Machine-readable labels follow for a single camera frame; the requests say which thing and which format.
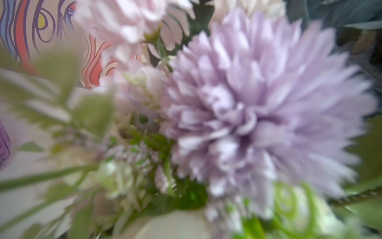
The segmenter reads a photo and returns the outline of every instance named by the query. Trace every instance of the pink flower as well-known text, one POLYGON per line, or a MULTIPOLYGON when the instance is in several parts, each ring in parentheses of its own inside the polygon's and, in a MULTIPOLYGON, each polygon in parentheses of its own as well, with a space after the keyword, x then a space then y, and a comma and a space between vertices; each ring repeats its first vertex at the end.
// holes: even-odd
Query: pink flower
POLYGON ((331 54, 335 31, 300 24, 233 10, 178 52, 161 101, 178 175, 238 192, 264 217, 278 180, 340 196, 358 160, 343 148, 376 109, 348 54, 331 54))
POLYGON ((94 37, 114 45, 104 53, 126 63, 141 55, 142 42, 160 31, 168 50, 189 35, 187 14, 194 17, 190 1, 198 0, 78 0, 77 22, 94 37))
POLYGON ((100 79, 100 86, 94 91, 115 91, 115 106, 121 115, 136 113, 135 125, 141 129, 156 128, 159 101, 162 96, 162 82, 166 74, 151 65, 130 59, 127 65, 119 64, 113 76, 100 79), (147 117, 142 123, 140 116, 147 117))

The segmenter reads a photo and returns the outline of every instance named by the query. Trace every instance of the colorful painted artwork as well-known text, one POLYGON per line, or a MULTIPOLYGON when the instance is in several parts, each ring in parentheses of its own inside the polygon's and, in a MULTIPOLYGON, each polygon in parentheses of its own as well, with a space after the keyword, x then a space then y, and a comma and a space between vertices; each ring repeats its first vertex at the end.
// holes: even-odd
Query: colorful painted artwork
MULTIPOLYGON (((3 0, 0 5, 0 37, 4 46, 25 70, 36 74, 31 59, 40 52, 51 49, 59 41, 69 41, 70 32, 81 32, 73 20, 76 10, 73 0, 3 0)), ((83 34, 87 45, 79 84, 86 87, 98 85, 99 77, 110 75, 116 62, 101 67, 101 52, 109 47, 94 37, 83 34)))

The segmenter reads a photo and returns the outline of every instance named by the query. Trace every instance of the purple object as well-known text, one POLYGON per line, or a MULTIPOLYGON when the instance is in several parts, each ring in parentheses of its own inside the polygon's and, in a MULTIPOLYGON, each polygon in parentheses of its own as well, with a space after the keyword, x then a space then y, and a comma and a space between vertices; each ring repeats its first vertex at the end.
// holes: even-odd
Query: purple object
POLYGON ((274 181, 341 196, 358 161, 343 148, 377 105, 348 55, 331 54, 334 29, 312 22, 301 35, 300 25, 232 11, 178 51, 161 99, 178 175, 215 197, 239 193, 263 217, 274 181))
POLYGON ((11 149, 11 140, 0 121, 0 167, 8 159, 11 149))

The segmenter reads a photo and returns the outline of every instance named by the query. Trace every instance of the yellow circle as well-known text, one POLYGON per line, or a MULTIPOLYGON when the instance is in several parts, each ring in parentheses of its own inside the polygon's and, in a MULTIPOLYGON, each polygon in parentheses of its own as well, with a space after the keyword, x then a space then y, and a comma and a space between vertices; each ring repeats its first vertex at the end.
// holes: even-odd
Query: yellow circle
POLYGON ((45 17, 40 13, 39 14, 39 28, 43 28, 46 25, 45 17))

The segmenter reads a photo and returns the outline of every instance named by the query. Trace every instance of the flower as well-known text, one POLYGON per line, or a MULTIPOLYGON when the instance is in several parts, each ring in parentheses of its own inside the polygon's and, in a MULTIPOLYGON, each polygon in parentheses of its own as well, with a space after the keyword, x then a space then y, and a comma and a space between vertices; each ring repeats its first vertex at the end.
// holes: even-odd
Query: flower
POLYGON ((300 25, 232 11, 178 52, 161 101, 178 175, 215 197, 238 191, 263 217, 276 180, 342 195, 358 161, 343 148, 376 108, 348 54, 330 54, 334 30, 316 21, 301 35, 300 25))
POLYGON ((223 18, 236 7, 252 16, 257 11, 262 11, 267 17, 282 17, 286 14, 286 6, 283 0, 213 0, 209 2, 215 10, 210 25, 213 22, 221 22, 223 18))
MULTIPOLYGON (((66 169, 76 166, 86 166, 99 161, 97 150, 89 150, 84 147, 72 146, 63 151, 52 155, 52 162, 57 169, 66 169)), ((81 172, 64 176, 62 179, 68 185, 74 185, 82 176, 81 172)), ((86 178, 78 187, 81 190, 87 190, 97 185, 96 173, 89 172, 86 178)))
POLYGON ((146 205, 147 195, 144 186, 147 180, 143 174, 133 171, 131 165, 123 161, 102 162, 97 171, 97 181, 102 185, 109 199, 126 196, 125 205, 140 210, 146 205))
POLYGON ((158 165, 157 170, 155 171, 154 182, 155 182, 155 186, 163 194, 167 194, 170 186, 174 188, 176 183, 175 179, 171 175, 170 175, 170 179, 167 177, 161 165, 158 165))
POLYGON ((150 65, 144 65, 140 61, 131 59, 128 63, 119 64, 113 76, 104 76, 100 79, 100 86, 95 92, 115 90, 115 106, 120 114, 118 121, 129 121, 124 116, 135 113, 131 119, 132 124, 138 129, 151 129, 158 131, 154 122, 157 119, 159 102, 162 93, 162 82, 165 73, 150 65))
POLYGON ((210 235, 203 211, 174 211, 140 218, 116 239, 209 239, 210 235))
POLYGON ((168 50, 189 35, 186 12, 195 17, 198 0, 79 0, 77 22, 90 34, 114 46, 104 51, 103 62, 114 56, 126 62, 142 54, 142 42, 159 34, 168 50))

